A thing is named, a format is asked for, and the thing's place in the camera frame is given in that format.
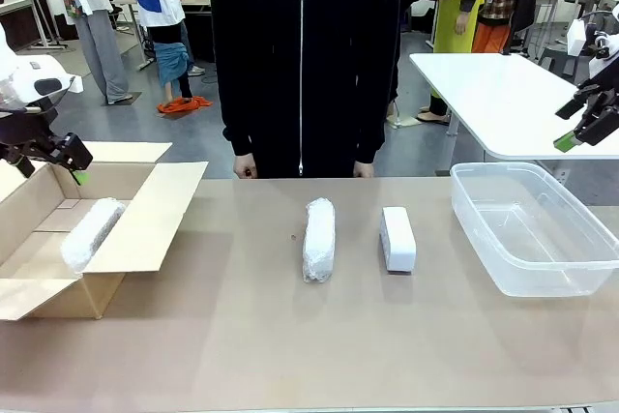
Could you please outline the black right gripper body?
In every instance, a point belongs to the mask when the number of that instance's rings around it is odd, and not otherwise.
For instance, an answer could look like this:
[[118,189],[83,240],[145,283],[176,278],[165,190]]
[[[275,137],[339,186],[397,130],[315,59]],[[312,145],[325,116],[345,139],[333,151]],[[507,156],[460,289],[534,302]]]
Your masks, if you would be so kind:
[[612,62],[595,76],[578,85],[584,93],[585,88],[595,87],[588,95],[587,108],[575,129],[575,137],[580,143],[597,145],[618,129],[618,63]]

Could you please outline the person's right hand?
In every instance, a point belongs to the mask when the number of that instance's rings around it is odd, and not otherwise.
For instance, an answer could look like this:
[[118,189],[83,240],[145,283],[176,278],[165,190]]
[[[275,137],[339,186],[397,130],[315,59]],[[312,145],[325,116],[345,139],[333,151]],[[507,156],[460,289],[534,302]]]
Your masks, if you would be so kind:
[[252,153],[236,156],[233,170],[239,179],[257,179],[257,167]]

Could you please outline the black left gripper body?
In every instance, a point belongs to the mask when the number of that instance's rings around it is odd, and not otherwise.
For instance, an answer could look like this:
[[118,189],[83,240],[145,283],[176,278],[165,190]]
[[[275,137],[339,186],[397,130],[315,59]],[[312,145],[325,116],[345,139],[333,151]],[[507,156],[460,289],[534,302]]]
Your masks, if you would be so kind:
[[29,103],[26,108],[8,113],[1,118],[1,159],[17,162],[21,156],[42,162],[59,162],[58,141],[50,124],[58,112],[50,98]]

